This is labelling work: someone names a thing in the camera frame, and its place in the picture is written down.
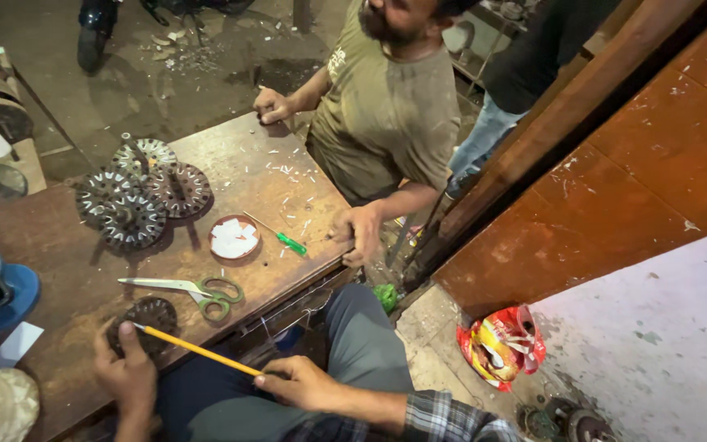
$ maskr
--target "beige cloth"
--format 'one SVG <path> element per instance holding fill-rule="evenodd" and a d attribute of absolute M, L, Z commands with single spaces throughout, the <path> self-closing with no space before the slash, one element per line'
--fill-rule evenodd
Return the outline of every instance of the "beige cloth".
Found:
<path fill-rule="evenodd" d="M 360 0 L 329 56 L 332 86 L 307 148 L 352 205 L 393 193 L 403 178 L 442 190 L 459 130 L 452 62 L 445 49 L 417 61 L 389 58 L 361 30 Z"/>

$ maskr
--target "tire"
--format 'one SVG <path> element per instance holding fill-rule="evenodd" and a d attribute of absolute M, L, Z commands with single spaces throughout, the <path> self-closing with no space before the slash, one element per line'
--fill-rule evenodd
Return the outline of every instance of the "tire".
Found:
<path fill-rule="evenodd" d="M 88 73 L 95 72 L 103 61 L 103 50 L 108 37 L 103 31 L 81 27 L 78 35 L 78 66 Z"/>

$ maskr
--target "green plastic bag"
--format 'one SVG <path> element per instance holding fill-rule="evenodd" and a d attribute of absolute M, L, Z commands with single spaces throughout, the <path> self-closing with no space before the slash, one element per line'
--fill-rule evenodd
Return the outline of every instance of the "green plastic bag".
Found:
<path fill-rule="evenodd" d="M 398 303 L 398 291 L 394 289 L 393 284 L 380 284 L 372 290 L 386 313 L 394 309 Z"/>

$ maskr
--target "wooden workbench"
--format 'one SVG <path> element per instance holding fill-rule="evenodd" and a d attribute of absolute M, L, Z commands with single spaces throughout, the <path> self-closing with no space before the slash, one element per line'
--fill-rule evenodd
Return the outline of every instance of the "wooden workbench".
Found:
<path fill-rule="evenodd" d="M 204 171 L 214 200 L 201 217 L 171 221 L 173 228 L 141 252 L 121 256 L 105 248 L 97 233 L 80 223 L 74 190 L 66 186 L 0 206 L 0 253 L 6 262 L 31 267 L 43 284 L 40 301 L 27 321 L 45 332 L 17 366 L 40 387 L 40 417 L 29 440 L 55 439 L 111 402 L 93 377 L 91 341 L 103 322 L 127 309 L 133 299 L 151 293 L 168 299 L 178 312 L 180 336 L 205 345 L 339 266 L 339 257 L 351 246 L 314 241 L 308 243 L 305 257 L 285 249 L 280 258 L 284 246 L 259 226 L 263 238 L 250 256 L 234 261 L 216 258 L 207 236 L 222 216 L 247 210 L 304 242 L 323 238 L 333 216 L 348 205 L 285 125 L 261 126 L 254 113 L 182 138 L 171 147 L 180 161 Z M 280 165 L 293 167 L 290 176 L 299 182 L 271 168 Z M 300 236 L 308 219 L 312 221 Z M 220 275 L 221 267 L 226 277 L 243 287 L 245 297 L 231 305 L 219 324 L 206 322 L 186 293 L 139 289 L 116 281 L 134 276 L 196 281 Z M 0 335 L 0 342 L 6 334 Z M 174 347 L 162 354 L 158 366 L 167 367 L 184 354 Z"/>

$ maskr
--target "small bowl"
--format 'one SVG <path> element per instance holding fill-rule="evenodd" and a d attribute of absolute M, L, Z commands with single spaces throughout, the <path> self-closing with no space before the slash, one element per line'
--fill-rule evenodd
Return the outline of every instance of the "small bowl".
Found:
<path fill-rule="evenodd" d="M 214 239 L 214 235 L 211 234 L 211 230 L 214 229 L 216 226 L 221 226 L 223 223 L 230 219 L 236 219 L 239 221 L 239 225 L 244 228 L 246 226 L 253 226 L 255 227 L 255 232 L 253 232 L 253 236 L 255 237 L 255 246 L 253 246 L 250 250 L 247 250 L 245 253 L 242 253 L 240 256 L 237 256 L 236 258 L 230 258 L 228 256 L 220 256 L 217 253 L 214 253 L 214 250 L 211 248 L 211 241 Z M 209 249 L 215 256 L 220 256 L 222 259 L 239 259 L 243 258 L 244 256 L 249 255 L 252 253 L 253 250 L 255 250 L 256 247 L 258 247 L 258 244 L 261 242 L 261 231 L 258 228 L 258 224 L 251 219 L 249 216 L 246 215 L 226 215 L 223 216 L 221 219 L 218 219 L 217 221 L 214 222 L 214 224 L 211 226 L 211 229 L 209 230 Z"/>

